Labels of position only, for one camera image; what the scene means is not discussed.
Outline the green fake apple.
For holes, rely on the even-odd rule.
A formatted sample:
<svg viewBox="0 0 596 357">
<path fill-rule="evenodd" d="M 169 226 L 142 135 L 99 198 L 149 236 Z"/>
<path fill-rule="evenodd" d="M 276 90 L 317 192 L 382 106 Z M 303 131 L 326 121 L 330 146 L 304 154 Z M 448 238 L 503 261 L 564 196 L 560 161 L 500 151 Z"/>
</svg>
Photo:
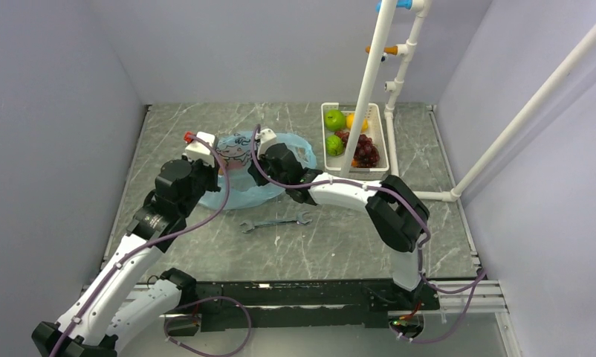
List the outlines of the green fake apple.
<svg viewBox="0 0 596 357">
<path fill-rule="evenodd" d="M 331 109 L 325 113 L 323 123 L 327 130 L 336 132 L 346 128 L 346 116 L 339 109 Z"/>
</svg>

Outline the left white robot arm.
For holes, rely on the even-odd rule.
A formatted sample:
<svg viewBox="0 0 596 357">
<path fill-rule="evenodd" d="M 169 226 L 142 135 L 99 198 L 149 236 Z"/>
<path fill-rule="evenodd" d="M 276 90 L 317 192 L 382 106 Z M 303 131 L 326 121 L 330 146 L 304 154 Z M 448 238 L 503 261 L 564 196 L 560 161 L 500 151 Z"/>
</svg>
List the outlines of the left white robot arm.
<svg viewBox="0 0 596 357">
<path fill-rule="evenodd" d="M 188 155 L 166 162 L 117 250 L 79 300 L 54 322 L 41 322 L 32 340 L 42 356 L 118 356 L 159 315 L 187 312 L 198 299 L 197 281 L 171 268 L 125 304 L 142 275 L 182 235 L 187 217 L 207 192 L 218 192 L 221 158 Z"/>
</svg>

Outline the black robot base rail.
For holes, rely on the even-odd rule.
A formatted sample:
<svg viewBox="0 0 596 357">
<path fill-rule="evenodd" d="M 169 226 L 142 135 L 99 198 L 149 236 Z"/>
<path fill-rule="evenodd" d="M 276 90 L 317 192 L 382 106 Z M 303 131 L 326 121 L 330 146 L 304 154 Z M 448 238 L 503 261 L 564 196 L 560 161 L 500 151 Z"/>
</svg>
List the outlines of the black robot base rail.
<svg viewBox="0 0 596 357">
<path fill-rule="evenodd" d="M 425 284 L 407 292 L 384 278 L 200 282 L 186 301 L 199 298 L 204 302 L 197 306 L 182 305 L 168 312 L 169 335 L 247 327 L 381 328 L 402 315 L 415 318 L 440 308 L 436 292 Z"/>
</svg>

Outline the dark fake fruit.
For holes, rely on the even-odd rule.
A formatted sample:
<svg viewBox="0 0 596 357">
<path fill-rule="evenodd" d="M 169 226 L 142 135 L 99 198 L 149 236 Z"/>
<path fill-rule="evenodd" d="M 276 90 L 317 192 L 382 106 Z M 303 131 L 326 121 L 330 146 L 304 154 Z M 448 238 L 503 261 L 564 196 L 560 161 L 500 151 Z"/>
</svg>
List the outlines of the dark fake fruit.
<svg viewBox="0 0 596 357">
<path fill-rule="evenodd" d="M 380 153 L 370 137 L 364 134 L 359 136 L 353 159 L 358 161 L 358 168 L 374 168 L 377 166 Z"/>
</svg>

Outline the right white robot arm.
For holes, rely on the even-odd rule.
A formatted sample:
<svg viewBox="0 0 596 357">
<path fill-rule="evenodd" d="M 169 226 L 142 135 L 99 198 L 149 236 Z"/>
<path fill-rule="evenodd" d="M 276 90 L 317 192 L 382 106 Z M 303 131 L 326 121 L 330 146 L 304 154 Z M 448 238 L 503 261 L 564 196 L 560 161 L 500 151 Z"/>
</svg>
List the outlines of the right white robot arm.
<svg viewBox="0 0 596 357">
<path fill-rule="evenodd" d="M 430 212 L 401 178 L 340 178 L 305 168 L 283 143 L 250 145 L 248 169 L 259 186 L 281 187 L 297 203 L 334 205 L 366 213 L 393 257 L 392 298 L 402 309 L 421 305 L 425 287 L 422 249 L 430 239 Z"/>
</svg>

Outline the light blue cartoon plastic bag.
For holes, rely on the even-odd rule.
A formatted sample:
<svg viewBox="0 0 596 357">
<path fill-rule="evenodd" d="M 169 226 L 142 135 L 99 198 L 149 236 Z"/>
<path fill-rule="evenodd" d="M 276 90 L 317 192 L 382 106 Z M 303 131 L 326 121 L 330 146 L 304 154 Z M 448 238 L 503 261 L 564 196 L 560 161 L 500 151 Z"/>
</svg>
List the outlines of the light blue cartoon plastic bag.
<svg viewBox="0 0 596 357">
<path fill-rule="evenodd" d="M 258 186 L 247 169 L 250 167 L 250 139 L 251 131 L 240 131 L 232 135 L 219 138 L 216 151 L 226 161 L 230 180 L 228 196 L 220 192 L 207 192 L 200 201 L 200 205 L 211 210 L 220 208 L 226 201 L 225 210 L 253 208 L 266 203 L 284 193 L 284 189 L 273 184 Z M 279 133 L 278 142 L 284 143 L 295 155 L 296 159 L 307 168 L 317 166 L 317 158 L 312 146 L 304 138 L 290 133 Z"/>
</svg>

